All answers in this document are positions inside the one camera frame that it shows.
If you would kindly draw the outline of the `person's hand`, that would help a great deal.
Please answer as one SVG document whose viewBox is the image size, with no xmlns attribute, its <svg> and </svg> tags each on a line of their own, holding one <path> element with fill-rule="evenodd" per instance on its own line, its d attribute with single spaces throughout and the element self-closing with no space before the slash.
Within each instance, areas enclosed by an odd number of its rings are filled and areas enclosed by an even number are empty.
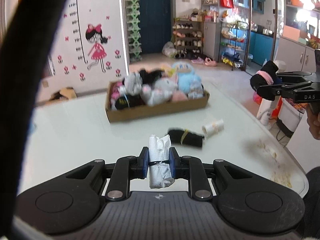
<svg viewBox="0 0 320 240">
<path fill-rule="evenodd" d="M 306 112 L 307 112 L 307 123 L 309 126 L 309 131 L 316 140 L 320 140 L 319 114 L 318 115 L 313 114 L 310 107 L 307 108 Z"/>
</svg>

